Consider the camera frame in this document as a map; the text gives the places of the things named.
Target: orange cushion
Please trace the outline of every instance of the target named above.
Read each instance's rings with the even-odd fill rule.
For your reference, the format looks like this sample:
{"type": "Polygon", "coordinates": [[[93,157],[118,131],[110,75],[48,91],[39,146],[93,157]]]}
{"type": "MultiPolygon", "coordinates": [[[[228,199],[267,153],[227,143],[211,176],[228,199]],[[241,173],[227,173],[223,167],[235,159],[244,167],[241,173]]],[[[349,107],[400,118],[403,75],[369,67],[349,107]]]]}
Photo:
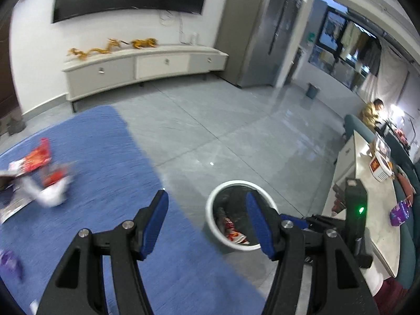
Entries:
{"type": "Polygon", "coordinates": [[[410,182],[408,181],[406,177],[404,177],[404,175],[400,173],[398,173],[396,177],[402,189],[404,190],[404,194],[407,197],[408,201],[412,203],[413,202],[413,189],[411,187],[410,182]]]}

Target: brown door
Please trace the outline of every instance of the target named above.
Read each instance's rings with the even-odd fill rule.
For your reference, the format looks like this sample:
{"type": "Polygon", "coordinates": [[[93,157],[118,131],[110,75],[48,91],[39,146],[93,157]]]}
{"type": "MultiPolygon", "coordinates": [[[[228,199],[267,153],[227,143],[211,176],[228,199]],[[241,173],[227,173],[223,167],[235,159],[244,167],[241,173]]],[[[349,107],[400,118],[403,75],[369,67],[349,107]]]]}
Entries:
{"type": "Polygon", "coordinates": [[[4,21],[0,24],[0,118],[19,105],[15,87],[13,85],[9,59],[9,29],[11,15],[3,20],[4,21]]]}

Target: black hair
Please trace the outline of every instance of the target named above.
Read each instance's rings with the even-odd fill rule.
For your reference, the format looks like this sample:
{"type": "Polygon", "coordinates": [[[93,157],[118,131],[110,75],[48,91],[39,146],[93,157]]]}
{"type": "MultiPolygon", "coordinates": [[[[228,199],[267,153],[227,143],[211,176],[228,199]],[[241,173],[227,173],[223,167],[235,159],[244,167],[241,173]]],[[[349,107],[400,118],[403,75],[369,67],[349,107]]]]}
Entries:
{"type": "Polygon", "coordinates": [[[373,105],[378,107],[379,105],[384,105],[384,102],[382,102],[381,99],[377,98],[373,101],[373,105]]]}

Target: small trash can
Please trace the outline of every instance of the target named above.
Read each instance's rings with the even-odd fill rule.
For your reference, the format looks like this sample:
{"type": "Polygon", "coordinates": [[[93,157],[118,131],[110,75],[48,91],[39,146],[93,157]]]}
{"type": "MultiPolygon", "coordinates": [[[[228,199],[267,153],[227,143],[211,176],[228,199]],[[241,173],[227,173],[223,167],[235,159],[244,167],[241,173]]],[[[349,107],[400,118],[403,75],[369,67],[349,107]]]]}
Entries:
{"type": "Polygon", "coordinates": [[[308,84],[308,91],[306,91],[306,96],[314,99],[319,92],[319,88],[312,85],[311,83],[308,84]]]}
{"type": "Polygon", "coordinates": [[[267,204],[278,212],[276,203],[264,189],[243,180],[232,180],[217,186],[207,199],[206,222],[211,233],[219,242],[234,250],[253,251],[261,247],[246,210],[245,197],[250,191],[257,191],[267,204]],[[236,230],[246,236],[249,244],[235,244],[221,233],[217,225],[217,214],[220,207],[234,223],[236,230]]]}

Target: refrigerator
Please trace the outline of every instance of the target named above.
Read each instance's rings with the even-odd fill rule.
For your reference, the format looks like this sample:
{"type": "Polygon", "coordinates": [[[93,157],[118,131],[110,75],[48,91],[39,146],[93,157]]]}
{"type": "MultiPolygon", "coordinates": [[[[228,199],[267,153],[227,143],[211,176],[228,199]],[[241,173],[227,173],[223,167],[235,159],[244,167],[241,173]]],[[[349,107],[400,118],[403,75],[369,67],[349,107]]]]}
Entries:
{"type": "Polygon", "coordinates": [[[238,87],[274,86],[302,0],[226,0],[216,48],[229,55],[219,75],[238,87]]]}

